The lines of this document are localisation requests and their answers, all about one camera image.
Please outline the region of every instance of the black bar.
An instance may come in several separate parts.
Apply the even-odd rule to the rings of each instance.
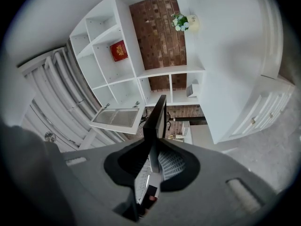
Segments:
[[[175,117],[170,118],[169,121],[206,121],[205,116],[199,117]]]

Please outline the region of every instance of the flower bouquet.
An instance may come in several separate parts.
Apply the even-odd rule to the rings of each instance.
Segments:
[[[181,13],[172,14],[171,17],[174,18],[172,26],[175,27],[177,31],[185,31],[189,28],[188,19]]]

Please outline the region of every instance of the brick wallpaper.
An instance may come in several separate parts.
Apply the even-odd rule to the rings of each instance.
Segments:
[[[148,116],[152,112],[154,107],[146,107]],[[167,111],[170,113],[171,117],[197,117],[197,116],[204,116],[203,111],[201,110],[199,105],[177,105],[177,106],[168,106]],[[143,125],[145,123],[141,123],[138,128],[136,135],[125,134],[125,136],[129,139],[143,137]],[[201,122],[194,122],[194,125],[201,124]],[[166,136],[168,138],[169,135],[181,135],[182,134],[182,122],[181,121],[171,121],[171,127],[168,131],[169,123],[166,125]]]
[[[146,70],[160,67],[186,65],[184,32],[171,26],[173,13],[179,12],[177,0],[145,0],[130,6],[132,19]],[[174,82],[182,88],[186,77]],[[169,89],[165,78],[150,78],[151,89]]]

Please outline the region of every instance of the open cabinet door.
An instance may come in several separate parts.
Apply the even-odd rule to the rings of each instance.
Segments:
[[[90,125],[117,132],[136,134],[145,109],[145,102],[134,81],[110,85],[114,95],[91,120]]]

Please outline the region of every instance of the gold emblem on book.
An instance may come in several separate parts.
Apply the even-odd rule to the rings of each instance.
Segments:
[[[117,54],[118,54],[119,56],[124,55],[123,49],[122,49],[122,46],[121,46],[121,45],[118,45],[118,46],[117,46],[116,52],[117,52]]]

